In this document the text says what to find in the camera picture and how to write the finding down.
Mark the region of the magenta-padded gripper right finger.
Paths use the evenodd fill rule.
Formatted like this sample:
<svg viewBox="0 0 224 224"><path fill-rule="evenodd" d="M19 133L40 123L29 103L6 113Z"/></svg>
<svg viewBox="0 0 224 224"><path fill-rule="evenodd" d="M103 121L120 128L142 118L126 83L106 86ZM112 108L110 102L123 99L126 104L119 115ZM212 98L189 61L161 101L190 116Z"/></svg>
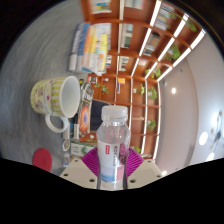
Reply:
<svg viewBox="0 0 224 224"><path fill-rule="evenodd" d="M134 149L129 149L126 161L126 182L128 189L141 188L162 177L160 169L152 159L144 159Z"/></svg>

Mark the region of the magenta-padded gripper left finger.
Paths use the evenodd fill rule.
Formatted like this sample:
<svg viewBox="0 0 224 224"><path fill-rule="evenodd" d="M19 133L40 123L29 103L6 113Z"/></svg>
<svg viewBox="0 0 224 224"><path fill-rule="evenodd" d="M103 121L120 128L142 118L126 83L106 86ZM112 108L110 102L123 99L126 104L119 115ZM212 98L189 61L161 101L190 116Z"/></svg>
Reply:
<svg viewBox="0 0 224 224"><path fill-rule="evenodd" d="M97 149L93 148L84 157L75 157L60 177L81 187L96 189L99 173Z"/></svg>

